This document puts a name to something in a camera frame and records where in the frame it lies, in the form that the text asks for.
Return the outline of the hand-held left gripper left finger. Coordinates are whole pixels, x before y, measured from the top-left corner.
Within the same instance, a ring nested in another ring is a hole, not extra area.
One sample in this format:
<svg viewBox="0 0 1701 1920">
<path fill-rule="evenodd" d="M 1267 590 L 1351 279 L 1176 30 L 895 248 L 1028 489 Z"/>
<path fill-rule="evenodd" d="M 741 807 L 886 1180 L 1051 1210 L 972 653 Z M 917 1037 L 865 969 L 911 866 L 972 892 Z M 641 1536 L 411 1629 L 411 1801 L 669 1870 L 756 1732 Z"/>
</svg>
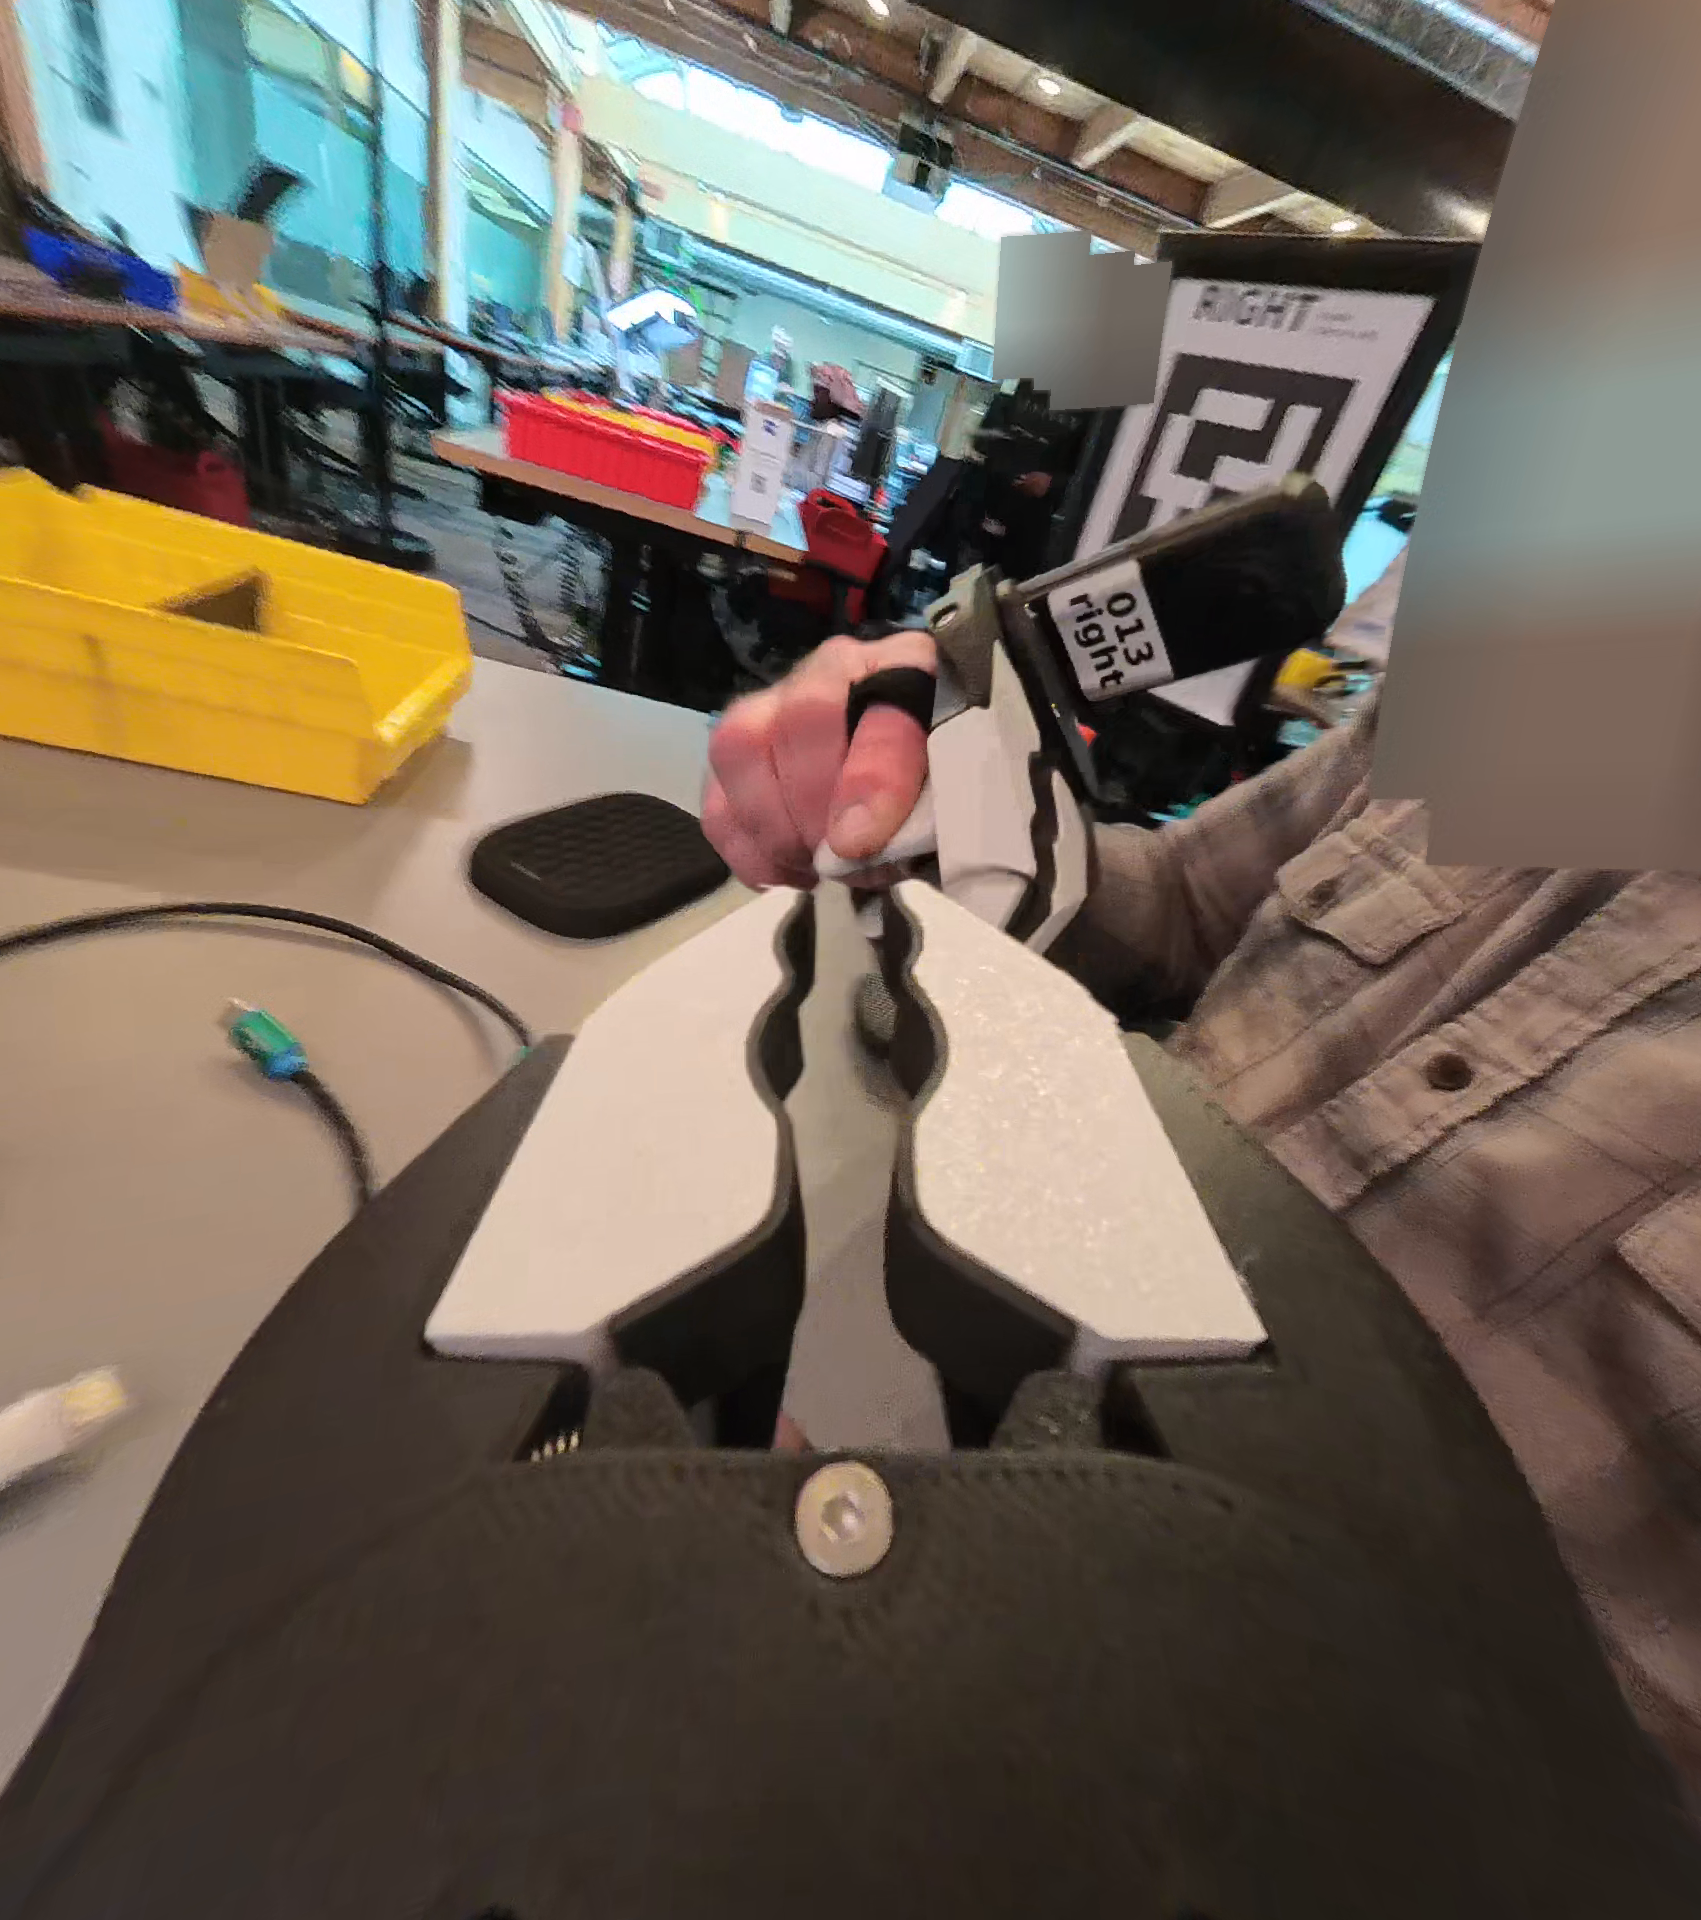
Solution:
<svg viewBox="0 0 1701 1920">
<path fill-rule="evenodd" d="M 572 1037 L 426 1318 L 432 1355 L 599 1373 L 790 1223 L 810 896 L 762 892 Z"/>
</svg>

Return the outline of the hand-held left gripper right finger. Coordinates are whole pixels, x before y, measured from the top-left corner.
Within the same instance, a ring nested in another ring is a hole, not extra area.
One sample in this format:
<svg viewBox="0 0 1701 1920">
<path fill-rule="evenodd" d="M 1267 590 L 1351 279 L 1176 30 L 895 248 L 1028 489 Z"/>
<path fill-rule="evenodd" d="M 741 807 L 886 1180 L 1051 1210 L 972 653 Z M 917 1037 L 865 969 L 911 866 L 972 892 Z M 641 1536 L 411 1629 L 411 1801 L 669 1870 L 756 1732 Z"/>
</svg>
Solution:
<svg viewBox="0 0 1701 1920">
<path fill-rule="evenodd" d="M 1116 1020 L 923 881 L 884 909 L 908 1100 L 884 1224 L 896 1333 L 950 1383 L 1237 1362 L 1267 1329 Z"/>
</svg>

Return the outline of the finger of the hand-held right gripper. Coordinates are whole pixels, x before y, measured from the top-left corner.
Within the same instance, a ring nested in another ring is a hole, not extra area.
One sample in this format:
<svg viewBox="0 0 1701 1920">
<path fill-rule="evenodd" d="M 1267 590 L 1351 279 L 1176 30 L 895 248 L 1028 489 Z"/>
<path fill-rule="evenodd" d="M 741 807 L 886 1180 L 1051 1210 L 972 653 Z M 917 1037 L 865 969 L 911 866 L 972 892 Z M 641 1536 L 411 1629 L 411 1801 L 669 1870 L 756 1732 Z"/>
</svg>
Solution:
<svg viewBox="0 0 1701 1920">
<path fill-rule="evenodd" d="M 896 710 L 927 738 L 927 775 L 917 801 L 876 854 L 848 861 L 820 844 L 817 876 L 859 882 L 880 871 L 934 868 L 934 886 L 1014 940 L 1038 934 L 1038 725 L 1012 655 L 992 645 L 959 677 L 943 655 L 938 673 L 891 669 L 852 686 L 846 733 L 874 710 Z"/>
<path fill-rule="evenodd" d="M 1033 868 L 1007 932 L 1030 953 L 1051 954 L 1098 876 L 1098 785 L 1083 729 L 1053 714 L 1009 717 L 1007 781 L 1010 846 Z"/>
</svg>

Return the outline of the yellow plastic bin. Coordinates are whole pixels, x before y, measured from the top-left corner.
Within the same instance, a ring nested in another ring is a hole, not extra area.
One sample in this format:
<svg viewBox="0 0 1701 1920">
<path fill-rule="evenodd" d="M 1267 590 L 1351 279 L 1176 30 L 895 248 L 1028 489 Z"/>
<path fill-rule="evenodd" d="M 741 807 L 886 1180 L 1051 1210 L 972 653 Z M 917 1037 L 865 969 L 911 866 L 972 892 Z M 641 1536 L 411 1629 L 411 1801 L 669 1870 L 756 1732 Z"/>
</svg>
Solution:
<svg viewBox="0 0 1701 1920">
<path fill-rule="evenodd" d="M 451 588 L 0 470 L 0 738 L 366 804 L 471 661 Z"/>
</svg>

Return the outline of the red storage bins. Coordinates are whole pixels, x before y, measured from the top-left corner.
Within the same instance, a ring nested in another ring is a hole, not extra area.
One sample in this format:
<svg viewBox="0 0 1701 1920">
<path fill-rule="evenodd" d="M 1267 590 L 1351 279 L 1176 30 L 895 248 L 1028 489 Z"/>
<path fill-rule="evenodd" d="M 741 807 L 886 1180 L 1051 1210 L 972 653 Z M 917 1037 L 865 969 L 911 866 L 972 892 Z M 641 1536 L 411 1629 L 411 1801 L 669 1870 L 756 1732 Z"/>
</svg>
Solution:
<svg viewBox="0 0 1701 1920">
<path fill-rule="evenodd" d="M 721 455 L 686 418 L 583 393 L 499 390 L 496 414 L 509 461 L 671 510 L 698 505 Z"/>
</svg>

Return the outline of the red chair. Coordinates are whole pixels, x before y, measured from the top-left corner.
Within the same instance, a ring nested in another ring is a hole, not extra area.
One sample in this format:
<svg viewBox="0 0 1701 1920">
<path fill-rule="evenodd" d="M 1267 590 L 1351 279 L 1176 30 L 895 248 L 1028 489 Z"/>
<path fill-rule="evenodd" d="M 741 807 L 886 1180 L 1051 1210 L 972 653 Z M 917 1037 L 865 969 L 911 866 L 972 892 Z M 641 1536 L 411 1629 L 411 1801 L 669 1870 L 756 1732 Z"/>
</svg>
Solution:
<svg viewBox="0 0 1701 1920">
<path fill-rule="evenodd" d="M 806 564 L 831 580 L 871 590 L 889 563 L 886 530 L 862 505 L 829 489 L 815 489 L 798 503 Z"/>
</svg>

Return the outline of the person's right forearm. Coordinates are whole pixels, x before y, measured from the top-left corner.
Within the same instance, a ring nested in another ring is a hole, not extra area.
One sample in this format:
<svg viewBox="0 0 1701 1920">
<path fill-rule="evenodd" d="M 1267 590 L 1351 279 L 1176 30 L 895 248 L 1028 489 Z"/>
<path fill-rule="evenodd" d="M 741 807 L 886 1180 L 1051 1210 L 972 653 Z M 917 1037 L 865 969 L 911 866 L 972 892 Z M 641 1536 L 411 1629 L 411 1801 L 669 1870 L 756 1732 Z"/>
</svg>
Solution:
<svg viewBox="0 0 1701 1920">
<path fill-rule="evenodd" d="M 1336 733 L 1189 819 L 1093 828 L 1086 900 L 1053 943 L 1053 967 L 1118 1017 L 1190 1010 L 1280 868 L 1365 794 L 1367 779 L 1365 746 Z"/>
</svg>

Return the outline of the white box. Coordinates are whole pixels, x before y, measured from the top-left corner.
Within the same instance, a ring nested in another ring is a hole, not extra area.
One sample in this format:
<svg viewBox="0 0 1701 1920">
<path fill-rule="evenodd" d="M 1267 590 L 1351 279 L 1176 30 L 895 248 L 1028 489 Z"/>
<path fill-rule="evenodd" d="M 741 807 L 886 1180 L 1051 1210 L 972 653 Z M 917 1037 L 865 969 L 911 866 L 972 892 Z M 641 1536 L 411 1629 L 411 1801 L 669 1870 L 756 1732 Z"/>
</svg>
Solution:
<svg viewBox="0 0 1701 1920">
<path fill-rule="evenodd" d="M 748 398 L 733 469 L 728 470 L 728 523 L 741 535 L 768 535 L 789 491 L 798 421 L 789 406 Z"/>
</svg>

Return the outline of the red floor bin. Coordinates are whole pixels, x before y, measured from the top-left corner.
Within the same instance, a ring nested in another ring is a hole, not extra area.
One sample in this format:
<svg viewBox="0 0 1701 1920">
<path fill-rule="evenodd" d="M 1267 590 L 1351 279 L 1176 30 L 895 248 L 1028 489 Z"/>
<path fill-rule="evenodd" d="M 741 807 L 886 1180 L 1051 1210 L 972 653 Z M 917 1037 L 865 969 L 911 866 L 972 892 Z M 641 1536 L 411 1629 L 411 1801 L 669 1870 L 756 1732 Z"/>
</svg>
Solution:
<svg viewBox="0 0 1701 1920">
<path fill-rule="evenodd" d="M 146 503 L 167 513 L 210 518 L 250 529 L 252 514 L 240 466 L 212 447 L 163 449 L 119 431 L 111 421 L 96 422 L 107 493 Z"/>
</svg>

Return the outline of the person's right hand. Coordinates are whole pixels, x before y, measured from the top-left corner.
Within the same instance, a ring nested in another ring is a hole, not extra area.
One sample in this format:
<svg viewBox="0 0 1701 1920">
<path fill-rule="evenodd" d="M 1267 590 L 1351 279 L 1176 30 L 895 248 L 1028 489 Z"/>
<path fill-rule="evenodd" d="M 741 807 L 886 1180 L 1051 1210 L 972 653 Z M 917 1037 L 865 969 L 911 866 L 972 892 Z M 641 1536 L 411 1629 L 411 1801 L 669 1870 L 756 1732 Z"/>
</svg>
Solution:
<svg viewBox="0 0 1701 1920">
<path fill-rule="evenodd" d="M 892 706 L 846 721 L 857 685 L 898 673 L 936 677 L 932 637 L 833 637 L 723 712 L 701 819 L 745 888 L 810 891 L 817 851 L 871 862 L 904 828 L 928 779 L 928 734 Z"/>
</svg>

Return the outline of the person's plaid shirt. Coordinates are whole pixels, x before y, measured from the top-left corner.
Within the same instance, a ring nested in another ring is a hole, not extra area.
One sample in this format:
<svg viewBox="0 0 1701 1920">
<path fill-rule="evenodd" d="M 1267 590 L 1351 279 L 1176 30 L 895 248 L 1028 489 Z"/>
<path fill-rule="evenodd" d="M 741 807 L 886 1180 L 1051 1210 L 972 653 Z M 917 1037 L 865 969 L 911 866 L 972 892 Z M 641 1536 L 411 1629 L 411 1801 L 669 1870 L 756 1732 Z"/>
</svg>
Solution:
<svg viewBox="0 0 1701 1920">
<path fill-rule="evenodd" d="M 1701 876 L 1440 868 L 1375 721 L 1166 1048 L 1439 1333 L 1701 1822 Z"/>
</svg>

